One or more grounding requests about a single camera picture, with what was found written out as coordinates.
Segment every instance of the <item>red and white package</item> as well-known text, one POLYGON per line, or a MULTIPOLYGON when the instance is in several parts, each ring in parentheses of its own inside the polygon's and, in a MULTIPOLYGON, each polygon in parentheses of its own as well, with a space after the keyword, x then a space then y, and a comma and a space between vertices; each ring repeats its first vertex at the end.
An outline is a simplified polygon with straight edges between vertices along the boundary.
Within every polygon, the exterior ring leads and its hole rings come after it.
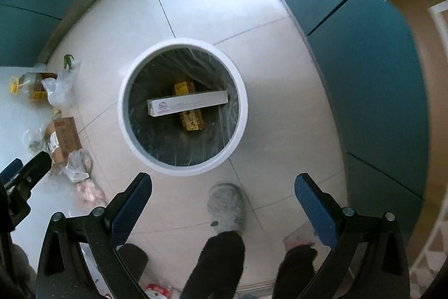
POLYGON ((145 290, 145 294, 148 295, 149 299, 169 299, 170 292, 168 289, 156 284, 149 284, 145 290))

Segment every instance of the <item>leg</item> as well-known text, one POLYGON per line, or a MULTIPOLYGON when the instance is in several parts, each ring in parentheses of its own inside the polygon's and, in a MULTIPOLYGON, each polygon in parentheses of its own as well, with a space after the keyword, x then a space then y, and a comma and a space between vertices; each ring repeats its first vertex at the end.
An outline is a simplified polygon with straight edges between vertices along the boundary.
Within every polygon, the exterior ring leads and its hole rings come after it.
POLYGON ((207 203, 218 233, 208 239, 188 278, 181 299, 232 299, 243 273, 243 200, 236 186, 217 185, 207 203))
POLYGON ((181 299, 232 299, 243 274, 244 243, 238 233, 208 239, 181 299))
POLYGON ((272 299, 296 299, 314 276, 316 255, 309 244, 290 249, 279 267, 272 299))

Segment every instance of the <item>trash can rim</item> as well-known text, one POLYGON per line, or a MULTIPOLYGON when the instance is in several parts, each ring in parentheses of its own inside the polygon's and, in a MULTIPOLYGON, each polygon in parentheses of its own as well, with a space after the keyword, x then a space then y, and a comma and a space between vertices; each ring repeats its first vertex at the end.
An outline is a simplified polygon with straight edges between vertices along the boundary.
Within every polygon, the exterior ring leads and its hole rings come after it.
POLYGON ((125 138, 125 141, 131 151, 143 163, 152 168, 154 171, 171 176, 187 177, 199 175, 206 173, 207 171, 210 171, 211 169, 214 169, 221 163, 223 163, 239 144, 246 128, 247 115, 248 101, 246 88, 235 64, 229 59, 226 54, 224 54, 215 46, 210 45, 204 41, 194 40, 191 38, 174 38, 171 40, 162 41, 143 51, 129 67, 123 79, 118 97, 118 121, 120 124, 120 129, 122 130, 123 137, 125 138), (188 47, 205 51, 212 56, 215 56, 224 65, 224 67, 232 77, 237 89, 239 116, 237 127, 233 136, 231 137, 228 144, 216 156, 203 163, 199 163, 193 166, 172 166, 158 161, 149 153, 147 153, 135 138, 128 118, 129 92, 135 78, 145 67, 145 65, 149 63, 149 61, 165 51, 188 47))

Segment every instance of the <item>screw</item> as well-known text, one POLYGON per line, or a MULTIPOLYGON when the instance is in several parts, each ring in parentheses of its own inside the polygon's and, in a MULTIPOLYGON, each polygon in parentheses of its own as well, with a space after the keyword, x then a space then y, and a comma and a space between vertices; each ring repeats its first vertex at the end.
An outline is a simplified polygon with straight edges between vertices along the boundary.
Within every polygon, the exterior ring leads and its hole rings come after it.
POLYGON ((393 222, 395 220, 395 215, 393 213, 387 212, 384 216, 388 221, 393 222))
POLYGON ((95 217, 100 217, 104 214, 104 208, 103 207, 96 207, 93 211, 92 211, 93 215, 95 217))
POLYGON ((342 208, 342 213, 344 213, 344 215, 351 217, 355 215, 355 210, 353 208, 350 207, 344 207, 342 208))
POLYGON ((52 215, 52 221, 57 222, 59 221, 64 215, 61 212, 56 212, 52 215))

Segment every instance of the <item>blue gripper pad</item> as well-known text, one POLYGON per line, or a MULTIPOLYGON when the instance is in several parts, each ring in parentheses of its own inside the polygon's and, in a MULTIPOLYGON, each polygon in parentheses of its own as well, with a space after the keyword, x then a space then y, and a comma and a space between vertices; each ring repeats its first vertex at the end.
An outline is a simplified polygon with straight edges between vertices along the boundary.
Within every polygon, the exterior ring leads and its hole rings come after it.
POLYGON ((0 183, 5 185, 9 183, 13 177, 17 175, 20 169, 23 168, 22 160, 15 159, 0 173, 0 183))
POLYGON ((338 241, 339 204, 330 194, 323 193, 308 174, 297 176, 294 193, 320 241, 334 249, 338 241))
POLYGON ((151 197, 152 181, 146 173, 139 173, 127 189, 118 193, 108 205, 111 207, 111 244, 123 245, 151 197))

